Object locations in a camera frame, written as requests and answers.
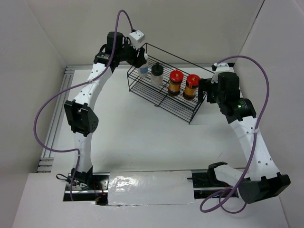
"red lid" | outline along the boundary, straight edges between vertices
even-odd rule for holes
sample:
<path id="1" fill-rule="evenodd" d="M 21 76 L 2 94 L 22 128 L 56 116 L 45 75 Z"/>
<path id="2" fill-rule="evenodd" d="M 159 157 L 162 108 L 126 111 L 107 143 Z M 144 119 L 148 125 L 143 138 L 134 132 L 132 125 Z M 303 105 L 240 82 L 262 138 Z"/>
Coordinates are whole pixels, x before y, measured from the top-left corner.
<path id="1" fill-rule="evenodd" d="M 181 82 L 183 80 L 183 78 L 184 78 L 184 74 L 179 70 L 173 70 L 170 73 L 170 79 L 173 82 Z"/>
<path id="2" fill-rule="evenodd" d="M 189 75 L 187 77 L 187 82 L 191 84 L 191 86 L 198 86 L 199 85 L 200 77 L 197 75 Z"/>

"plastic bottle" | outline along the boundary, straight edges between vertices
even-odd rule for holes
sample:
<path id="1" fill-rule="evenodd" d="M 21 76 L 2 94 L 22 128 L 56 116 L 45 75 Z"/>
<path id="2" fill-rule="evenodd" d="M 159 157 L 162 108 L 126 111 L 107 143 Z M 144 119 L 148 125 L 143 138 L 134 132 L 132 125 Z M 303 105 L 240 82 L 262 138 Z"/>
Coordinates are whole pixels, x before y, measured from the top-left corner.
<path id="1" fill-rule="evenodd" d="M 152 86 L 159 87 L 163 79 L 163 66 L 156 63 L 151 68 L 151 84 Z"/>
<path id="2" fill-rule="evenodd" d="M 148 54 L 145 53 L 144 58 L 147 62 L 137 69 L 139 77 L 146 77 L 148 75 Z"/>

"jar label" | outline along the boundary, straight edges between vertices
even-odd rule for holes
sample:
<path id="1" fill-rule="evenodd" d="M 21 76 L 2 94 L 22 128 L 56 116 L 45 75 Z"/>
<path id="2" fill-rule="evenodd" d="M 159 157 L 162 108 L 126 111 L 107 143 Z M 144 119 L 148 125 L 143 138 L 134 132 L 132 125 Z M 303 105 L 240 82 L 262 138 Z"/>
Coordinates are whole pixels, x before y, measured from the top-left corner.
<path id="1" fill-rule="evenodd" d="M 180 90 L 180 84 L 179 85 L 173 85 L 172 83 L 170 83 L 169 85 L 169 89 L 171 92 L 178 92 Z"/>
<path id="2" fill-rule="evenodd" d="M 185 94 L 188 95 L 188 96 L 194 96 L 195 95 L 195 91 L 196 91 L 196 88 L 195 89 L 190 89 L 187 86 L 185 88 Z"/>

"bottle cap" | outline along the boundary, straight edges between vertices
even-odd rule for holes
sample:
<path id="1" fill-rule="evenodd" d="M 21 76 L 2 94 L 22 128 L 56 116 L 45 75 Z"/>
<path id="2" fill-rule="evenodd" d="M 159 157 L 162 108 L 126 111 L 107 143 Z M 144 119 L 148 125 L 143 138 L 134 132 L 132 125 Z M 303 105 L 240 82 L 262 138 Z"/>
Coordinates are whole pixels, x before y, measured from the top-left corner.
<path id="1" fill-rule="evenodd" d="M 173 82 L 181 82 L 184 78 L 184 74 L 179 71 L 179 70 L 173 70 L 171 73 L 170 73 L 170 79 L 173 81 Z"/>
<path id="2" fill-rule="evenodd" d="M 161 76 L 163 74 L 163 66 L 160 63 L 156 63 L 152 66 L 151 73 L 154 76 Z"/>
<path id="3" fill-rule="evenodd" d="M 189 84 L 189 88 L 191 89 L 192 86 L 198 86 L 199 85 L 199 79 L 200 77 L 197 75 L 189 75 L 187 77 L 187 82 Z"/>

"black wire rack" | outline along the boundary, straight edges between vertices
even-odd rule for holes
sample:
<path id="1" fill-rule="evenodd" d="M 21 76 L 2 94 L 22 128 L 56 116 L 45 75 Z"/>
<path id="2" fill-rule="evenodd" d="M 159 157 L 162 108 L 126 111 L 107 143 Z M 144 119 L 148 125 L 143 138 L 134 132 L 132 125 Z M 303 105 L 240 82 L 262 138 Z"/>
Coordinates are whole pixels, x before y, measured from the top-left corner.
<path id="1" fill-rule="evenodd" d="M 190 63 L 190 64 L 192 64 L 196 67 L 199 67 L 201 69 L 204 69 L 206 71 L 209 71 L 209 70 L 207 70 L 203 67 L 200 67 L 194 63 L 191 63 L 183 58 L 180 58 L 174 54 L 171 54 L 165 50 L 162 50 L 149 43 L 144 44 L 143 47 L 145 47 L 146 52 L 149 55 L 148 75 L 144 78 L 139 77 L 137 69 L 132 66 L 127 72 L 129 91 L 141 96 L 142 98 L 152 102 L 154 104 L 154 106 L 160 107 L 160 108 L 170 112 L 171 114 L 179 117 L 180 119 L 187 121 L 190 124 L 202 104 L 202 101 L 201 101 L 202 99 L 198 99 L 198 92 L 196 92 L 196 96 L 193 100 L 187 101 L 184 99 L 182 94 L 185 90 L 185 86 L 186 86 L 185 81 L 189 74 L 177 67 L 174 67 L 170 64 L 167 64 L 167 63 L 151 56 L 148 53 L 148 49 L 150 50 L 151 48 L 154 48 L 155 50 L 153 51 L 153 53 L 155 53 L 155 51 L 158 50 L 158 51 L 162 52 L 162 54 L 166 53 L 168 55 L 171 55 L 171 57 L 175 57 L 179 60 Z M 163 66 L 163 81 L 162 81 L 161 86 L 154 87 L 151 85 L 151 67 L 154 64 L 156 64 L 157 62 L 159 62 Z M 168 94 L 169 78 L 170 78 L 170 73 L 176 69 L 183 72 L 184 80 L 180 87 L 180 94 L 178 96 L 172 97 Z"/>

